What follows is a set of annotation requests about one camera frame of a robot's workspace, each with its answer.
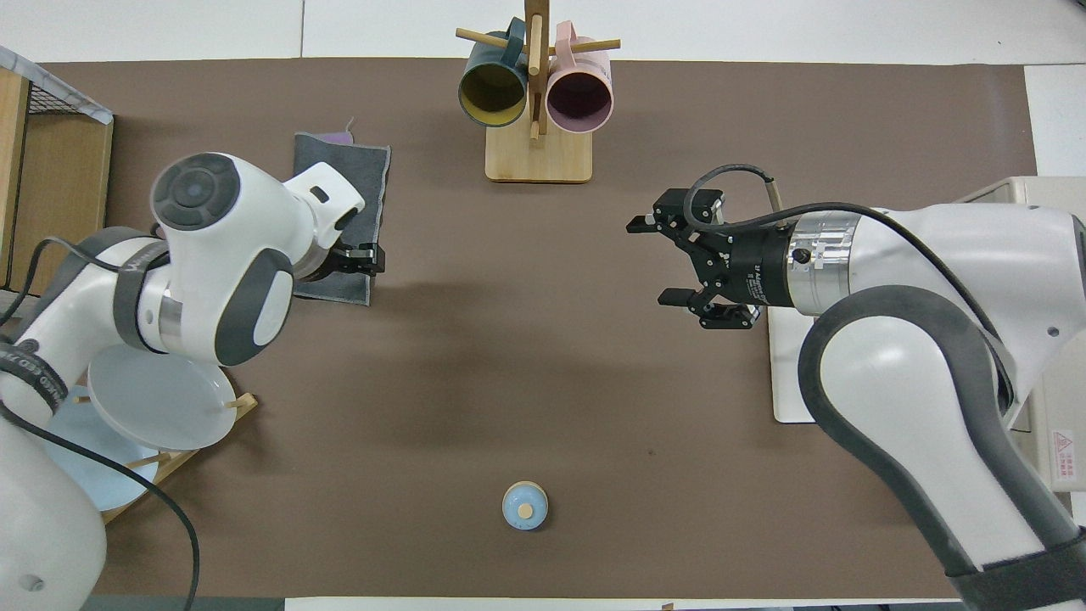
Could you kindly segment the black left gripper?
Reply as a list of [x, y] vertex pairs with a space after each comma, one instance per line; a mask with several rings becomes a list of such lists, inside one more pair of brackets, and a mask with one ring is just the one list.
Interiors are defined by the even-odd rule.
[[294, 281], [313, 283], [331, 273], [365, 273], [377, 276], [386, 272], [384, 250], [380, 244], [364, 243], [357, 249], [338, 241], [332, 249], [313, 244], [306, 254], [294, 263]]

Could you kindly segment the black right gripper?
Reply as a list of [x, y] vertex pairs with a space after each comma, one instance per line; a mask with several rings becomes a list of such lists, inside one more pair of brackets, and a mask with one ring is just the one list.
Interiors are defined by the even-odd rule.
[[[762, 306], [792, 308], [787, 281], [795, 222], [783, 227], [758, 226], [752, 231], [721, 236], [702, 233], [684, 216], [686, 190], [671, 188], [657, 198], [649, 213], [627, 224], [627, 233], [660, 233], [691, 255], [702, 290], [664, 289], [661, 306], [682, 308], [698, 316], [706, 329], [749, 330], [763, 314]], [[722, 222], [725, 195], [703, 188], [694, 194], [691, 213], [700, 222]], [[714, 302], [714, 295], [733, 303]]]

